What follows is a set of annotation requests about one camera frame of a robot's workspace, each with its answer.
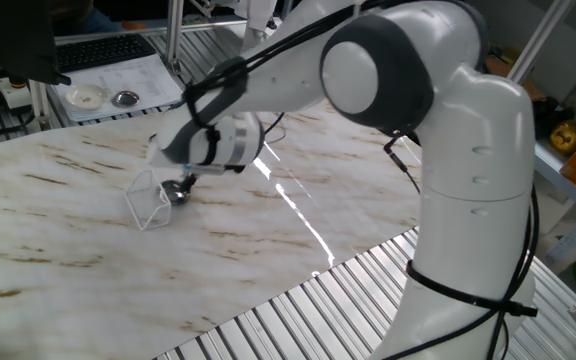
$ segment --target keyboard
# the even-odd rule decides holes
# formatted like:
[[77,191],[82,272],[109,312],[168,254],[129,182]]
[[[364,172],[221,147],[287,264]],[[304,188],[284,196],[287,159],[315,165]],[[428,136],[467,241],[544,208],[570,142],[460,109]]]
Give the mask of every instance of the keyboard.
[[156,54],[139,34],[128,34],[57,46],[59,71],[90,69]]

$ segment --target monitor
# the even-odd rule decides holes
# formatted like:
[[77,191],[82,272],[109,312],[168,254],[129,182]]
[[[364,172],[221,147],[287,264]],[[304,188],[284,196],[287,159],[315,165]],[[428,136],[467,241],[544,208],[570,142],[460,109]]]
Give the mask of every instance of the monitor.
[[59,73],[49,0],[0,0],[0,78],[70,84]]

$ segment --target marble surface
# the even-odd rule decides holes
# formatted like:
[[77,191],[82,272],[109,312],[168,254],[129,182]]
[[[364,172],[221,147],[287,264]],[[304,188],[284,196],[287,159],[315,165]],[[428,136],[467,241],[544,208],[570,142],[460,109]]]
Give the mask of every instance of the marble surface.
[[[202,177],[170,225],[141,232],[123,194],[158,124],[0,144],[0,359],[151,359],[418,223],[386,137],[324,102],[288,114],[287,137],[242,174]],[[396,151],[419,178],[420,149]]]

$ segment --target paper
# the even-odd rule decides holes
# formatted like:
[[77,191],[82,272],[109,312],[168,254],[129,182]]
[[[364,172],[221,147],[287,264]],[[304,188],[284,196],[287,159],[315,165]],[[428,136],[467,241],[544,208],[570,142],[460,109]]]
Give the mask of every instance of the paper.
[[[76,71],[67,75],[72,79],[72,85],[93,84],[102,87],[108,93],[108,101],[100,109],[83,110],[66,100],[65,95],[69,86],[53,86],[71,121],[101,119],[168,105],[181,99],[181,89],[168,73],[159,55]],[[111,103],[117,93],[125,90],[139,95],[139,104],[130,108],[119,108]]]

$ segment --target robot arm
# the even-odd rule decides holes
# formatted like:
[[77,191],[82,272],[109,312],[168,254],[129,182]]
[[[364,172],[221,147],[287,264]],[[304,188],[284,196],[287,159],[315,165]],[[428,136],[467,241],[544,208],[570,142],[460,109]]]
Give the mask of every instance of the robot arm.
[[[521,87],[475,70],[487,41],[481,17],[469,6],[446,0],[378,9],[373,5],[392,1],[367,1],[363,9],[372,11],[349,22],[353,2],[304,1],[269,40],[187,89],[186,102],[164,115],[151,143],[152,163],[246,166],[261,151],[263,128],[252,116],[236,114],[295,111],[325,96],[353,122],[393,137],[413,130],[419,135],[424,151],[415,272],[463,294],[493,302],[510,294],[530,303],[532,278],[519,291],[512,285],[526,253],[534,169],[529,98]],[[331,25],[331,17],[341,21]],[[266,56],[317,28],[311,24],[331,26]],[[497,320],[486,309],[412,279],[404,294],[371,359],[406,352],[477,319],[483,320],[476,331],[412,358],[485,359],[496,344]],[[512,319],[511,335],[521,317]]]

